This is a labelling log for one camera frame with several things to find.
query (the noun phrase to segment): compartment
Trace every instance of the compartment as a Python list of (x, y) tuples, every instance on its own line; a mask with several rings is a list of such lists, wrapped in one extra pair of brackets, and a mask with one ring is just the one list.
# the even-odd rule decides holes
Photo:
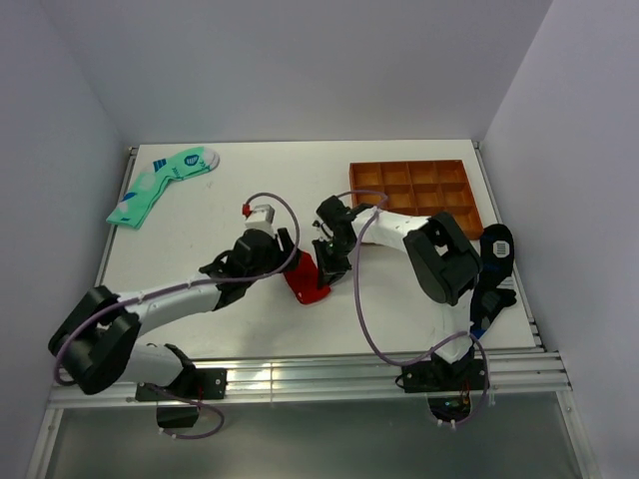
[(412, 192), (418, 207), (439, 207), (443, 205), (439, 185), (413, 185)]
[(465, 183), (467, 181), (462, 160), (436, 162), (435, 168), (440, 183)]
[(398, 215), (407, 215), (409, 217), (417, 216), (417, 208), (390, 208), (391, 213), (397, 213)]
[(435, 162), (408, 162), (410, 182), (414, 185), (421, 183), (437, 183)]
[(358, 190), (361, 187), (381, 185), (379, 163), (350, 164), (350, 184), (354, 190)]
[(469, 240), (479, 240), (483, 233), (483, 226), (479, 213), (475, 207), (446, 207), (445, 210), (452, 214), (459, 227)]
[(419, 217), (432, 217), (441, 212), (443, 212), (442, 207), (422, 207), (417, 209), (417, 215)]
[[(359, 188), (359, 190), (369, 190), (371, 192), (380, 192), (383, 193), (383, 187), (363, 187)], [(372, 193), (357, 193), (353, 195), (353, 203), (352, 205), (360, 205), (362, 203), (368, 203), (369, 205), (376, 205), (381, 201), (380, 195), (375, 195)]]
[(408, 185), (408, 165), (406, 162), (382, 163), (381, 179), (385, 185)]
[(385, 187), (384, 192), (388, 195), (388, 209), (414, 208), (415, 198), (412, 195), (410, 185), (394, 185)]
[(441, 185), (443, 203), (447, 207), (462, 207), (474, 205), (470, 186), (465, 183), (448, 183)]

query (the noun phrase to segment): tabletop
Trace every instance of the tabletop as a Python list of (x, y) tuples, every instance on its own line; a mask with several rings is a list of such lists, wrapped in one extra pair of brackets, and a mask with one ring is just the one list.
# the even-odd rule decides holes
[[(131, 182), (152, 162), (199, 145), (217, 151), (220, 165), (169, 184), (139, 230), (116, 228), (103, 279), (112, 291), (146, 289), (192, 276), (233, 247), (244, 230), (242, 204), (257, 192), (280, 195), (293, 207), (302, 230), (301, 248), (314, 254), (311, 241), (319, 237), (312, 226), (315, 211), (330, 195), (349, 190), (350, 163), (462, 160), (482, 224), (497, 223), (468, 140), (143, 145)], [(259, 203), (272, 204), (277, 211), (274, 227), (287, 227), (293, 234), (284, 208), (269, 199)], [(366, 323), (383, 351), (424, 351), (446, 331), (468, 328), (470, 293), (456, 307), (433, 302), (400, 251), (365, 246), (360, 286)], [(243, 299), (224, 309), (185, 317), (142, 340), (170, 342), (191, 357), (208, 358), (370, 353), (355, 315), (350, 273), (327, 298), (306, 306), (276, 275), (255, 283)], [(501, 312), (481, 342), (488, 349), (535, 346), (521, 301)]]

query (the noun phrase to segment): black sock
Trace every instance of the black sock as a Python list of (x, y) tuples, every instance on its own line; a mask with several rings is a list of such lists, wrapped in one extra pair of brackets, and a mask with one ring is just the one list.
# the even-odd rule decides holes
[(505, 225), (491, 225), (483, 231), (479, 245), (483, 270), (470, 303), (470, 332), (475, 336), (483, 334), (504, 307), (517, 302), (512, 289), (512, 233)]

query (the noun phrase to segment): green sock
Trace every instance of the green sock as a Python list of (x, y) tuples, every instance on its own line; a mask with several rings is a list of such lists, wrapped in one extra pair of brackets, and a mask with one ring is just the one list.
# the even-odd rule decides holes
[(138, 175), (107, 222), (137, 230), (169, 182), (180, 182), (210, 172), (219, 162), (220, 156), (205, 147), (190, 148), (153, 162)]

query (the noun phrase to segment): purple cable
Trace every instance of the purple cable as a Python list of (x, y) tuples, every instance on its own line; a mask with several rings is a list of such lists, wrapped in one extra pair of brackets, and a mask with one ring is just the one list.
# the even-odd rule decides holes
[(468, 416), (466, 416), (461, 421), (456, 422), (456, 424), (463, 424), (463, 423), (467, 422), (469, 419), (471, 419), (472, 417), (474, 417), (474, 415), (477, 413), (477, 411), (484, 405), (485, 400), (486, 400), (486, 395), (488, 393), (488, 388), (490, 387), (490, 382), (489, 382), (489, 379), (488, 379), (488, 365), (487, 365), (488, 364), (488, 358), (486, 356), (486, 351), (483, 348), (483, 346), (481, 345), (481, 343), (477, 340), (477, 338), (473, 334), (471, 334), (470, 332), (460, 331), (460, 332), (456, 332), (455, 334), (452, 334), (451, 336), (447, 337), (446, 339), (443, 339), (442, 341), (440, 341), (438, 344), (433, 346), (431, 349), (429, 349), (424, 354), (421, 354), (418, 357), (415, 357), (413, 359), (409, 359), (408, 361), (396, 361), (394, 359), (391, 359), (387, 355), (385, 355), (383, 352), (381, 352), (381, 350), (377, 347), (377, 345), (372, 340), (372, 336), (370, 335), (370, 332), (368, 331), (368, 327), (366, 326), (366, 321), (365, 321), (365, 319), (363, 317), (363, 311), (361, 309), (361, 297), (360, 297), (360, 293), (359, 293), (359, 255), (361, 253), (361, 244), (363, 243), (363, 237), (366, 234), (366, 231), (368, 230), (368, 228), (370, 228), (370, 226), (374, 223), (374, 221), (379, 216), (379, 207), (381, 207), (388, 200), (388, 196), (385, 195), (384, 193), (381, 193), (381, 192), (374, 192), (374, 191), (368, 191), (368, 190), (354, 190), (354, 191), (342, 193), (341, 195), (337, 195), (337, 197), (341, 198), (341, 197), (344, 197), (346, 195), (352, 195), (352, 194), (359, 194), (359, 195), (361, 195), (361, 194), (369, 194), (369, 195), (373, 194), (373, 195), (380, 195), (381, 196), (381, 201), (376, 205), (376, 209), (375, 209), (374, 213), (366, 221), (366, 223), (364, 223), (363, 227), (361, 227), (361, 231), (359, 232), (359, 235), (357, 235), (357, 242), (355, 244), (355, 250), (354, 250), (355, 251), (355, 260), (354, 260), (354, 266), (352, 268), (352, 284), (353, 284), (353, 288), (354, 288), (355, 310), (357, 312), (357, 319), (359, 320), (359, 326), (361, 327), (361, 332), (363, 332), (363, 335), (366, 338), (366, 342), (370, 346), (370, 349), (372, 349), (372, 352), (374, 352), (375, 355), (379, 359), (381, 359), (382, 361), (386, 362), (387, 364), (390, 364), (392, 366), (399, 366), (399, 367), (411, 366), (413, 364), (416, 364), (416, 363), (426, 359), (427, 357), (430, 357), (434, 352), (436, 352), (438, 349), (440, 349), (445, 344), (448, 344), (450, 341), (453, 341), (454, 339), (457, 339), (459, 337), (464, 337), (464, 336), (470, 337), (470, 340), (474, 344), (476, 344), (477, 348), (479, 349), (479, 352), (481, 353), (481, 357), (483, 359), (484, 382), (483, 382), (483, 391), (481, 392), (481, 398), (479, 399), (479, 402), (477, 403), (477, 405), (472, 408), (472, 411), (470, 411)]
[[(256, 198), (260, 198), (260, 197), (273, 198), (274, 200), (277, 200), (278, 202), (280, 202), (282, 204), (282, 206), (291, 215), (291, 219), (293, 220), (293, 224), (295, 226), (295, 230), (296, 230), (295, 245), (293, 247), (293, 250), (291, 251), (291, 254), (289, 254), (289, 257), (287, 257), (287, 259), (282, 263), (282, 265), (280, 265), (280, 267), (274, 269), (271, 272), (267, 272), (267, 273), (264, 273), (264, 274), (260, 274), (260, 275), (257, 275), (257, 276), (251, 276), (251, 277), (216, 277), (216, 278), (198, 279), (196, 281), (192, 281), (191, 283), (184, 282), (182, 284), (176, 284), (176, 285), (173, 285), (173, 286), (169, 286), (169, 287), (165, 287), (165, 288), (162, 288), (162, 289), (158, 289), (157, 291), (150, 292), (150, 293), (148, 293), (148, 294), (146, 294), (144, 296), (143, 300), (155, 299), (157, 297), (164, 296), (166, 294), (171, 294), (173, 292), (181, 291), (183, 289), (188, 289), (190, 287), (199, 286), (199, 285), (202, 285), (202, 284), (219, 284), (219, 283), (225, 283), (225, 282), (258, 281), (258, 280), (266, 279), (267, 277), (271, 277), (271, 276), (273, 276), (275, 274), (278, 274), (278, 273), (282, 272), (289, 265), (289, 263), (295, 258), (296, 253), (298, 252), (298, 247), (300, 246), (300, 236), (301, 236), (301, 234), (300, 234), (300, 223), (298, 222), (298, 217), (296, 217), (296, 214), (293, 211), (293, 209), (291, 208), (291, 206), (285, 200), (283, 200), (281, 197), (279, 197), (278, 195), (274, 195), (273, 193), (266, 193), (266, 192), (255, 193), (254, 195), (250, 196), (245, 201), (245, 205), (250, 204), (253, 200), (255, 200)], [(69, 350), (69, 347), (71, 346), (71, 343), (80, 334), (82, 334), (85, 330), (87, 330), (87, 328), (89, 328), (90, 326), (95, 324), (101, 317), (105, 316), (106, 314), (110, 313), (111, 311), (114, 311), (115, 309), (119, 309), (121, 307), (129, 306), (129, 305), (135, 304), (137, 302), (140, 302), (140, 300), (137, 297), (133, 297), (131, 299), (127, 299), (127, 300), (124, 300), (124, 301), (119, 301), (119, 302), (116, 302), (114, 304), (111, 304), (110, 306), (107, 306), (104, 309), (101, 309), (98, 312), (96, 312), (95, 314), (89, 316), (82, 324), (80, 324), (80, 326), (78, 326), (71, 334), (69, 334), (67, 339), (64, 341), (64, 343), (62, 344), (62, 346), (58, 350), (58, 354), (56, 355), (56, 361), (55, 361), (54, 368), (53, 368), (53, 378), (54, 378), (54, 380), (58, 384), (60, 384), (62, 386), (72, 386), (73, 384), (75, 384), (75, 381), (65, 381), (64, 379), (62, 379), (62, 377), (60, 377), (60, 369), (62, 367), (62, 358), (65, 356), (65, 354)], [(196, 436), (185, 436), (185, 437), (181, 437), (182, 439), (186, 439), (186, 438), (199, 439), (200, 437), (197, 437), (197, 436), (209, 437), (209, 436), (215, 434), (216, 432), (218, 432), (220, 430), (220, 428), (222, 427), (222, 424), (224, 424), (224, 415), (222, 414), (222, 411), (219, 411), (217, 408), (214, 408), (213, 406), (208, 406), (207, 404), (204, 404), (203, 402), (200, 402), (200, 401), (191, 401), (190, 399), (178, 398), (177, 396), (173, 396), (171, 393), (165, 391), (164, 389), (162, 389), (160, 387), (158, 387), (158, 389), (159, 390), (157, 392), (159, 392), (161, 394), (164, 393), (164, 395), (167, 396), (167, 397), (171, 397), (172, 399), (179, 400), (179, 401), (182, 401), (182, 402), (188, 402), (189, 404), (194, 404), (195, 403), (194, 405), (199, 405), (200, 407), (205, 407), (207, 409), (213, 410), (214, 412), (219, 414), (220, 417), (221, 417), (221, 424), (214, 429), (214, 432), (205, 433), (205, 434), (199, 434), (199, 435), (196, 435)]]

